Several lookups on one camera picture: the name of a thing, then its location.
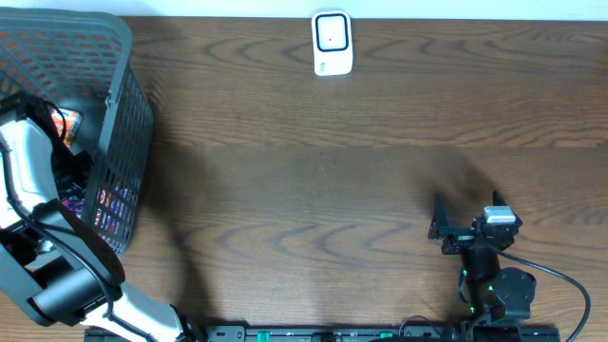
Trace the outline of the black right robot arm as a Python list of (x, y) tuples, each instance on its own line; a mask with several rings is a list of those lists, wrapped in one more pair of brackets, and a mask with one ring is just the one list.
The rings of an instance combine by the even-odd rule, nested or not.
[(470, 226), (454, 228), (443, 198), (436, 196), (427, 237), (442, 241), (444, 255), (460, 257), (460, 296), (471, 305), (474, 318), (520, 323), (531, 316), (537, 281), (528, 272), (500, 265), (499, 253), (515, 242), (523, 222), (500, 192), (495, 191), (492, 200)]

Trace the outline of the grey plastic basket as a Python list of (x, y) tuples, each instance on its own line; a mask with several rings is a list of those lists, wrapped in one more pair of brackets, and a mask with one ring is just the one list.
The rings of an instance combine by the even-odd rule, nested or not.
[(2, 95), (25, 90), (84, 116), (72, 150), (92, 159), (82, 219), (95, 233), (99, 188), (130, 188), (138, 196), (137, 217), (154, 121), (130, 65), (131, 49), (130, 28), (108, 13), (1, 10)]

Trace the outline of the white barcode scanner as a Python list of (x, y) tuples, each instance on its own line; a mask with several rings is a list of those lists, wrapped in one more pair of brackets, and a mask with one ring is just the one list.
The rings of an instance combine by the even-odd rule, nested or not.
[(352, 23), (343, 10), (316, 13), (311, 20), (313, 70), (317, 76), (349, 74), (353, 65)]

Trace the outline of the small orange juice carton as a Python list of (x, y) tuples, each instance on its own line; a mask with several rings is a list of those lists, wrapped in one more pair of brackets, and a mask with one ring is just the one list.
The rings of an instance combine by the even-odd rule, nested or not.
[(57, 111), (53, 107), (50, 109), (50, 114), (59, 136), (63, 137), (64, 144), (71, 147), (83, 122), (83, 114), (66, 108)]

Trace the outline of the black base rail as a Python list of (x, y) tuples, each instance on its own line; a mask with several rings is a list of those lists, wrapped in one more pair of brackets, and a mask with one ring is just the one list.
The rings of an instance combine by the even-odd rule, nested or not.
[[(209, 342), (366, 342), (366, 341), (464, 341), (456, 329), (425, 325), (404, 328), (293, 328), (213, 326), (204, 330)], [(555, 328), (477, 327), (474, 341), (559, 342)]]

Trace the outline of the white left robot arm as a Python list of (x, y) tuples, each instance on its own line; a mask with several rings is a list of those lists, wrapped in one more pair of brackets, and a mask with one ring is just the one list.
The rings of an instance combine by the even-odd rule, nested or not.
[(201, 341), (171, 305), (125, 280), (112, 248), (63, 205), (53, 172), (85, 164), (52, 120), (57, 107), (20, 91), (1, 102), (1, 289), (31, 320), (105, 329), (128, 341)]

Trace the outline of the purple snack packet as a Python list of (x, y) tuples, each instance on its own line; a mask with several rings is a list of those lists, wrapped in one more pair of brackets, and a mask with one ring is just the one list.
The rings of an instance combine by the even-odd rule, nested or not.
[(128, 187), (99, 188), (92, 213), (92, 228), (117, 254), (126, 252), (135, 222), (138, 196)]

